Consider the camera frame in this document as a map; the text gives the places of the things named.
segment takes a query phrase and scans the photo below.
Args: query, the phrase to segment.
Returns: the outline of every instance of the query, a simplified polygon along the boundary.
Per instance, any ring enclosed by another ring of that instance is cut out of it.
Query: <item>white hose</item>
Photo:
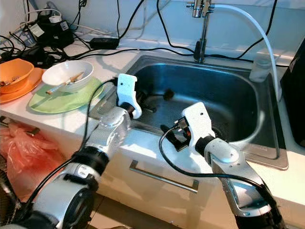
[[[259,32],[261,33],[261,35],[266,43],[266,46],[267,46],[269,54],[270,54],[272,70],[273,70],[273,80],[274,80],[274,88],[275,88],[274,90],[275,90],[276,100],[279,102],[282,97],[282,89],[279,87],[279,80],[278,80],[277,72],[276,72],[275,58],[273,56],[273,51],[272,51],[270,42],[269,42],[264,30],[260,26],[260,24],[249,13],[247,13],[246,11],[244,11],[240,8],[237,8],[235,6],[215,4],[215,8],[225,8],[225,9],[234,10],[234,11],[244,15],[245,17],[247,17],[259,30]]]

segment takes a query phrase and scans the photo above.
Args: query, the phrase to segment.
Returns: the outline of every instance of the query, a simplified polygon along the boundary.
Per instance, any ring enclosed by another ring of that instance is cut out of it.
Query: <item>orange plate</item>
[[[6,103],[15,99],[18,99],[25,94],[32,91],[35,87],[37,87],[41,83],[41,77],[43,74],[43,69],[34,68],[34,70],[29,75],[28,81],[24,87],[20,90],[8,94],[0,94],[0,104]]]

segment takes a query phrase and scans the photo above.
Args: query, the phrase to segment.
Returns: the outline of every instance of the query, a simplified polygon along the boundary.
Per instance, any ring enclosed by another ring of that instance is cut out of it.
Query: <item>white bowl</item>
[[[68,84],[59,90],[62,92],[75,93],[87,85],[91,79],[91,74],[94,67],[91,63],[86,61],[66,61],[52,66],[42,75],[42,81],[51,86],[57,86],[66,82],[70,77],[84,72],[83,77],[72,83]]]

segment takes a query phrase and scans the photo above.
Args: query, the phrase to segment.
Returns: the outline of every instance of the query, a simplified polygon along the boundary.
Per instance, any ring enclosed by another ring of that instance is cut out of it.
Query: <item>floor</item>
[[[87,229],[179,229],[107,197],[97,195]]]

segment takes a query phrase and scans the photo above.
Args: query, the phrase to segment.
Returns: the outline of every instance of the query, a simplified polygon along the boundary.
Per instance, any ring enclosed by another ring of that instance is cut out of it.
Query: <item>green plate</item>
[[[93,91],[101,85],[101,82],[92,78],[89,83],[76,93],[67,93],[57,91],[52,95],[46,94],[46,91],[52,86],[44,85],[30,100],[29,107],[34,111],[57,114],[75,110],[88,104]],[[95,93],[96,98],[103,91],[103,87]]]

